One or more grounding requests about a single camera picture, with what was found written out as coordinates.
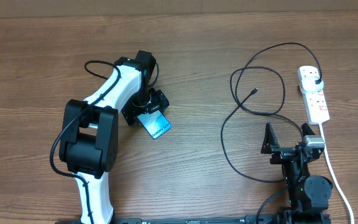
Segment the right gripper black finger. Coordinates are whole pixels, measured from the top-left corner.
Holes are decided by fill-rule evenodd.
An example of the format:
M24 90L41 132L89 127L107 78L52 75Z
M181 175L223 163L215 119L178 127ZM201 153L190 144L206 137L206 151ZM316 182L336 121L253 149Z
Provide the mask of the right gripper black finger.
M265 126L265 136L262 143L261 153L272 154L277 148L279 148L279 143L274 133L273 126L271 123L267 123Z
M308 123L303 123L301 125L301 131L302 131L302 136L307 136L307 135L315 135L315 133L313 132L313 130L310 128Z

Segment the Galaxy S24 smartphone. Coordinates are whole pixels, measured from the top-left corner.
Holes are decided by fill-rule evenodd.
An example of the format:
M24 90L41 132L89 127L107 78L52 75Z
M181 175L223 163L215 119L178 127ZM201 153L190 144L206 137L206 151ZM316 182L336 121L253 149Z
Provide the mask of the Galaxy S24 smartphone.
M172 127L168 119L159 110L152 114L140 114L137 118L152 139L158 139Z

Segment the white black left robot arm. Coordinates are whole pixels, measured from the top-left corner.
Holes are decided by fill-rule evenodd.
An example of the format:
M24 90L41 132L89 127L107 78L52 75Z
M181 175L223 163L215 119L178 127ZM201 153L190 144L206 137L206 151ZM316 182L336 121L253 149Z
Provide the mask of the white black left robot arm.
M152 139L172 127L163 115L169 101L154 89L159 65L150 52L140 50L134 59L121 57L110 66L112 73L98 90L66 104L50 152L52 169L78 184L82 214L77 223L114 221L108 179L117 157L119 115L129 126L141 124Z

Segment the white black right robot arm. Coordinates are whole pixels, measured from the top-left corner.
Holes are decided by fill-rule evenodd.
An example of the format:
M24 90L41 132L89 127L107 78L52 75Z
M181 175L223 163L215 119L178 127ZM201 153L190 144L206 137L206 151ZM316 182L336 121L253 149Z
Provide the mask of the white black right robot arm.
M280 208L274 223L329 223L323 212L329 207L333 183L326 177L311 175L308 163L320 158L325 141L308 124L301 126L303 137L295 147L280 147L271 123L265 127L261 153L270 154L271 164L282 167L287 185L289 207Z

